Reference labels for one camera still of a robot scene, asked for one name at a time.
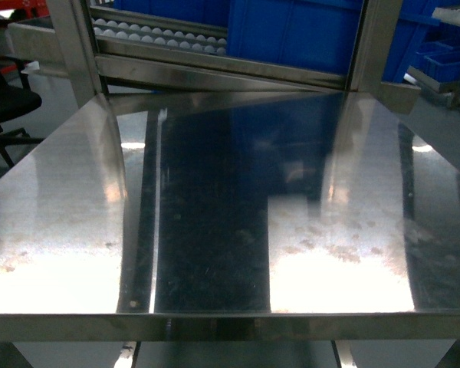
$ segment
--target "metal tabletop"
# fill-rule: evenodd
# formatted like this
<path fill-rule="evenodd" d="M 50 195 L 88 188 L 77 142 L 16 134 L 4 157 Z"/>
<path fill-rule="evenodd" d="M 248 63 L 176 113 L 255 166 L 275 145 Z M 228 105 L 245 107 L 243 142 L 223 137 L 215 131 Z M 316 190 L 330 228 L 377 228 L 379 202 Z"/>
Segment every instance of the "metal tabletop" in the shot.
<path fill-rule="evenodd" d="M 0 340 L 460 338 L 460 173 L 369 94 L 98 95 L 0 180 Z"/>

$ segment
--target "stainless steel shelf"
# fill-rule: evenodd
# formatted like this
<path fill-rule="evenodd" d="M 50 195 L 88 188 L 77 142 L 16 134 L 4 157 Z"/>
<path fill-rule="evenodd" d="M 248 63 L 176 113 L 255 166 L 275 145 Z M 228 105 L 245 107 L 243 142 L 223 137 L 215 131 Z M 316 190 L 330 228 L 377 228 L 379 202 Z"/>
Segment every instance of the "stainless steel shelf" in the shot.
<path fill-rule="evenodd" d="M 460 175 L 368 94 L 99 95 L 0 180 L 0 341 L 425 338 Z"/>
<path fill-rule="evenodd" d="M 424 74 L 422 71 L 414 67 L 410 67 L 407 74 L 438 94 L 452 92 L 458 88 L 458 81 L 445 83 L 438 82 L 436 79 L 431 78 L 429 75 Z"/>

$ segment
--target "blue plastic bin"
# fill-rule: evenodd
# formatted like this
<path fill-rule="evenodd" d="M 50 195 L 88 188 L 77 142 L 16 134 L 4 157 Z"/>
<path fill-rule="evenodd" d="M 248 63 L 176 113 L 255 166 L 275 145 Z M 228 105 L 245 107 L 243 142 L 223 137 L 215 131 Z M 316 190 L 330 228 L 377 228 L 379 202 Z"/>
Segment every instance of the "blue plastic bin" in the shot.
<path fill-rule="evenodd" d="M 115 0 L 114 8 L 227 27 L 230 0 Z"/>
<path fill-rule="evenodd" d="M 436 3 L 404 2 L 385 81 L 402 81 L 429 26 L 439 23 L 428 16 Z M 227 54 L 347 74 L 362 4 L 362 0 L 234 0 Z"/>
<path fill-rule="evenodd" d="M 443 44 L 452 50 L 460 50 L 460 37 L 446 38 L 439 40 L 440 44 Z"/>
<path fill-rule="evenodd" d="M 425 73 L 438 82 L 460 80 L 460 51 L 426 57 Z"/>
<path fill-rule="evenodd" d="M 434 7 L 434 3 L 430 2 L 427 9 L 431 9 L 432 12 Z M 439 21 L 436 19 L 425 15 L 400 14 L 390 47 L 389 58 L 383 72 L 384 81 L 394 83 L 403 81 L 407 69 L 416 58 L 416 52 L 429 27 L 438 23 Z"/>
<path fill-rule="evenodd" d="M 420 71 L 426 69 L 426 56 L 437 54 L 445 54 L 452 51 L 452 48 L 440 42 L 425 42 L 421 44 L 416 52 L 416 56 L 412 59 L 411 65 Z"/>
<path fill-rule="evenodd" d="M 361 0 L 234 0 L 227 54 L 345 74 Z"/>

